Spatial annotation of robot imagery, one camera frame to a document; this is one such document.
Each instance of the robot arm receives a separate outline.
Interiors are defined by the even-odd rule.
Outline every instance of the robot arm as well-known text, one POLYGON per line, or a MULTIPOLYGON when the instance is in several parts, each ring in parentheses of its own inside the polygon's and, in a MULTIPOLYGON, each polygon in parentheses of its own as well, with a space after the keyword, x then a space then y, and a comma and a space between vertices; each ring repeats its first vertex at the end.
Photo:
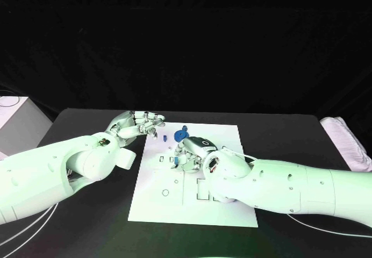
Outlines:
POLYGON ((0 161, 0 224, 49 208, 102 180, 115 166, 129 169, 135 153, 122 148, 135 136, 157 136, 164 117, 127 111, 105 132, 21 152, 0 161))
MULTIPOLYGON (((318 169, 275 160, 246 163, 226 148, 201 152, 200 141, 209 142, 186 138, 183 151, 200 161, 197 167, 216 200, 238 200, 276 213, 324 214, 372 227, 372 173, 318 169)), ((197 167, 174 169, 194 173, 197 167)))

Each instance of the paper sheet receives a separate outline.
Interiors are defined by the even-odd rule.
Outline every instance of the paper sheet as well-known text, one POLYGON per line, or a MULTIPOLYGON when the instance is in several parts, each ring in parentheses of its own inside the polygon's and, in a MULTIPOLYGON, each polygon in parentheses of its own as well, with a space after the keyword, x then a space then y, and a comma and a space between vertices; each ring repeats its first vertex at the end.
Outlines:
POLYGON ((170 169, 178 144, 173 135, 183 125, 190 136, 242 153, 235 125, 165 123, 158 127, 158 139, 147 136, 145 140, 128 221, 258 227, 253 208, 239 201, 225 204, 213 199, 201 171, 187 174, 170 169))

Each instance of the blue object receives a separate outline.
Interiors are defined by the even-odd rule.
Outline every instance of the blue object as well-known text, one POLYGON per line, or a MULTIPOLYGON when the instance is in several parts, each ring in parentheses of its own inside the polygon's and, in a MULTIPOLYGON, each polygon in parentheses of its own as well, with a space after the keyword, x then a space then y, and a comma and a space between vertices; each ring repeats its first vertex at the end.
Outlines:
POLYGON ((180 142, 186 137, 189 137, 187 127, 183 125, 181 130, 174 132, 174 141, 180 142))

